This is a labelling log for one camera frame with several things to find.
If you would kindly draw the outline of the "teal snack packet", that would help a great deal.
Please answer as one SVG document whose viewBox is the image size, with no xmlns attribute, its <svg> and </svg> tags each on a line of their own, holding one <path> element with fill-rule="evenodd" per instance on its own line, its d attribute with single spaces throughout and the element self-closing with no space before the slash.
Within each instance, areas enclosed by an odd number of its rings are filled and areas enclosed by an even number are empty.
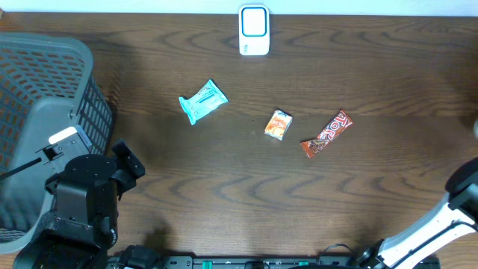
<svg viewBox="0 0 478 269">
<path fill-rule="evenodd" d="M 179 97 L 179 103 L 188 116 L 191 125 L 210 114 L 229 100 L 216 83 L 209 79 L 202 88 L 192 97 L 186 99 Z"/>
</svg>

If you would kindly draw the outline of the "orange snack sachet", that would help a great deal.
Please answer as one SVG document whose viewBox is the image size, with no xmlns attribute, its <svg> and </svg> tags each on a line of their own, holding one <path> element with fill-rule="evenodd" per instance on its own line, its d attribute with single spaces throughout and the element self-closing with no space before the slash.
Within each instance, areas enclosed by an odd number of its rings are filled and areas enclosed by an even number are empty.
<svg viewBox="0 0 478 269">
<path fill-rule="evenodd" d="M 283 140 L 285 132 L 292 123 L 293 117 L 284 111 L 275 110 L 267 123 L 264 133 L 277 140 Z"/>
</svg>

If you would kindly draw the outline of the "red chocolate bar wrapper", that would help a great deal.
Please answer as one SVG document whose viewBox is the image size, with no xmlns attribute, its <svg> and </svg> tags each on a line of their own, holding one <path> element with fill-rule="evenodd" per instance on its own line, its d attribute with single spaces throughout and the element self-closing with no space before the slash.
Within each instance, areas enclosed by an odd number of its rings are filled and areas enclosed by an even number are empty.
<svg viewBox="0 0 478 269">
<path fill-rule="evenodd" d="M 301 147 L 309 158 L 313 158 L 352 124 L 347 112 L 340 110 L 315 139 L 302 142 Z"/>
</svg>

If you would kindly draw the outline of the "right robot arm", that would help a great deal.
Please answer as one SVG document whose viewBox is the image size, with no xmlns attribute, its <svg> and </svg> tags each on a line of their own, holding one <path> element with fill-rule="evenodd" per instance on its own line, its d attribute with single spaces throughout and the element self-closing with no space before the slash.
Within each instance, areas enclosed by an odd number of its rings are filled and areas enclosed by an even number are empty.
<svg viewBox="0 0 478 269">
<path fill-rule="evenodd" d="M 360 268 L 413 268 L 450 242 L 477 231 L 477 160 L 462 165 L 447 181 L 446 193 L 420 220 L 378 241 L 356 259 Z"/>
</svg>

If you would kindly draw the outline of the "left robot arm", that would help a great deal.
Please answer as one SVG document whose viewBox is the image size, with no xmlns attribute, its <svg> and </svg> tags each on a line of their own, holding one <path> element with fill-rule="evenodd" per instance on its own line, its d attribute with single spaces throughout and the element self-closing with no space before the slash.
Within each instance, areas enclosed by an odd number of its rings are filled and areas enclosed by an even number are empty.
<svg viewBox="0 0 478 269">
<path fill-rule="evenodd" d="M 118 240 L 117 203 L 145 175 L 145 168 L 124 141 L 113 156 L 85 154 L 45 182 L 54 207 L 41 218 L 13 268 L 162 268 L 154 250 L 131 245 L 117 256 L 108 251 Z"/>
</svg>

